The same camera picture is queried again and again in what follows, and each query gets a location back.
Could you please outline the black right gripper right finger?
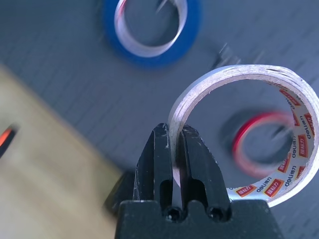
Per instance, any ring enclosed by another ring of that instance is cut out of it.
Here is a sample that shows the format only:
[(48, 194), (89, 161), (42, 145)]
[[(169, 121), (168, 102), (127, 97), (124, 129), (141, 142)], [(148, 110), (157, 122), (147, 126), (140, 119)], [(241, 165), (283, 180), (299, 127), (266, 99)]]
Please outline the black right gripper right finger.
[(231, 203), (222, 172), (198, 131), (184, 126), (177, 142), (183, 208), (198, 201), (209, 215), (228, 215)]

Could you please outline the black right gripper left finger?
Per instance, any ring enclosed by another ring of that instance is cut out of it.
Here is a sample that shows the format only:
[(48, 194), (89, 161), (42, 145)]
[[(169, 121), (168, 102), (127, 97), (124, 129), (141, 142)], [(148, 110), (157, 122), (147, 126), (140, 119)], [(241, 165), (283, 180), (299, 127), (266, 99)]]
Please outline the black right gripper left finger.
[(155, 201), (164, 211), (172, 205), (172, 162), (168, 126), (158, 124), (142, 151), (135, 170), (133, 200)]

